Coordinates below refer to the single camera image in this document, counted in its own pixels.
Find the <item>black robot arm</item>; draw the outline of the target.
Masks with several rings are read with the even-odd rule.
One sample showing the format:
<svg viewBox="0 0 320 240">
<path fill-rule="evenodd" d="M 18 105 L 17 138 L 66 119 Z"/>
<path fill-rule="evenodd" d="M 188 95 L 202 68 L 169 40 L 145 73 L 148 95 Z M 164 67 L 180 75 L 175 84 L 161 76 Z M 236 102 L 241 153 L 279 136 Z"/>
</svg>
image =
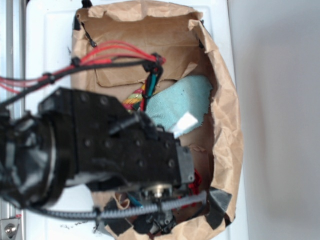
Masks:
<svg viewBox="0 0 320 240">
<path fill-rule="evenodd" d="M 147 202 L 135 215 L 160 218 L 195 179 L 190 150 L 143 112 L 108 95 L 58 88 L 36 114 L 12 120 L 0 112 L 0 196 L 20 209 L 69 220 L 128 217 L 119 211 L 56 212 L 68 187 L 132 192 Z"/>
</svg>

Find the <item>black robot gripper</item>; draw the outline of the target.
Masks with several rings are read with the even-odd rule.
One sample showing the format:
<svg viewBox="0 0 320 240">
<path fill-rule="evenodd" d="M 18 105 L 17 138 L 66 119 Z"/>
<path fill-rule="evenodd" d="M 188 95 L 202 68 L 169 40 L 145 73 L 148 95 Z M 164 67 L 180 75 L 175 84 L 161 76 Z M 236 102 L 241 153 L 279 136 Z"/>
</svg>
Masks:
<svg viewBox="0 0 320 240">
<path fill-rule="evenodd" d="M 173 210 L 194 178 L 190 150 L 143 112 L 129 113 L 112 96 L 59 88 L 38 105 L 51 133 L 55 186 L 86 185 L 136 199 L 128 211 L 97 219 L 135 217 L 139 233 L 167 234 Z"/>
</svg>

